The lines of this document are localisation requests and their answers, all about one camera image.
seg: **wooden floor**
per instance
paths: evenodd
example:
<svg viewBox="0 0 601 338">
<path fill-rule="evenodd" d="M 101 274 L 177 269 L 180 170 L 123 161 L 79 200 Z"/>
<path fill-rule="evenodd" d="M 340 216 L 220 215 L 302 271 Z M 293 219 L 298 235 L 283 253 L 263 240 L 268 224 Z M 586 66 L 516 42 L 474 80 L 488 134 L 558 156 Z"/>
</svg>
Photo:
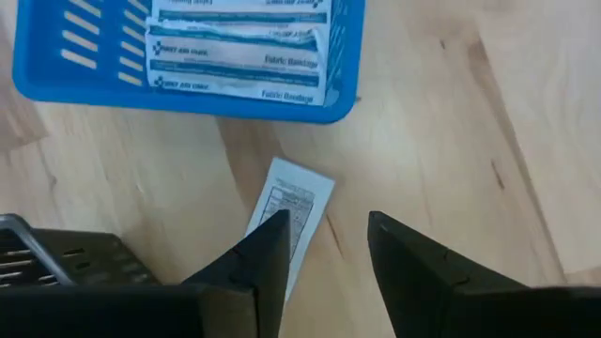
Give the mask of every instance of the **wooden floor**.
<svg viewBox="0 0 601 338">
<path fill-rule="evenodd" d="M 0 20 L 0 212 L 119 234 L 166 283 L 244 234 L 273 156 L 336 179 L 283 337 L 392 337 L 383 210 L 528 285 L 601 283 L 601 2 L 368 0 L 360 89 L 330 126 L 32 103 Z"/>
</svg>

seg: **black plastic object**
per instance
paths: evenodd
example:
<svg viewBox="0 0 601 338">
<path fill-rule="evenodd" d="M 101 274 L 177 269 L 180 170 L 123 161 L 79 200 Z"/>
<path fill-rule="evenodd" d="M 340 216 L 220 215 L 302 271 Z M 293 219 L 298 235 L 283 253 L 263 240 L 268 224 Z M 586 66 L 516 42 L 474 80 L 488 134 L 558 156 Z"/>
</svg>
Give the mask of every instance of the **black plastic object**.
<svg viewBox="0 0 601 338">
<path fill-rule="evenodd" d="M 399 338 L 601 336 L 598 288 L 530 289 L 381 212 L 368 240 Z"/>
<path fill-rule="evenodd" d="M 0 286 L 157 283 L 115 235 L 34 229 L 0 215 Z"/>
<path fill-rule="evenodd" d="M 0 337 L 275 338 L 289 217 L 277 212 L 182 285 L 0 289 Z"/>
</svg>

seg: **blue plastic basket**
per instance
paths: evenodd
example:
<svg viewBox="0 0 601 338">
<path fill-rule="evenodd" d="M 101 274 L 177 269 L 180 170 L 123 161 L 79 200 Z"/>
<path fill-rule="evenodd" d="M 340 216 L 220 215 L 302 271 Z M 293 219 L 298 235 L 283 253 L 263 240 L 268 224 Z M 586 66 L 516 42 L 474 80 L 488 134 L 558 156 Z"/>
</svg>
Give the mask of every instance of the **blue plastic basket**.
<svg viewBox="0 0 601 338">
<path fill-rule="evenodd" d="M 151 3 L 20 0 L 15 85 L 32 100 L 312 123 L 335 122 L 352 108 L 359 74 L 364 0 L 333 1 L 325 106 L 148 86 L 143 24 Z"/>
</svg>

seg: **bandage packet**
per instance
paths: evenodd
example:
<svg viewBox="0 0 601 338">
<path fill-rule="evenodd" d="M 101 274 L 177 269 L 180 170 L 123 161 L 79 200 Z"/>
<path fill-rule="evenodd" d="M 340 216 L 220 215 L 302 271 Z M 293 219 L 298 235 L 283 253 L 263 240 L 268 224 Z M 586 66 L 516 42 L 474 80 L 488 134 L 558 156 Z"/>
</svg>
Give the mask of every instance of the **bandage packet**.
<svg viewBox="0 0 601 338">
<path fill-rule="evenodd" d="M 282 13 L 303 13 L 305 21 L 315 19 L 308 14 L 325 13 L 331 17 L 331 0 L 153 0 L 152 17 L 159 20 L 201 21 L 211 13 L 263 13 L 260 21 L 278 21 Z"/>
<path fill-rule="evenodd" d="M 327 56 L 315 30 L 146 20 L 150 86 L 323 105 Z"/>
</svg>

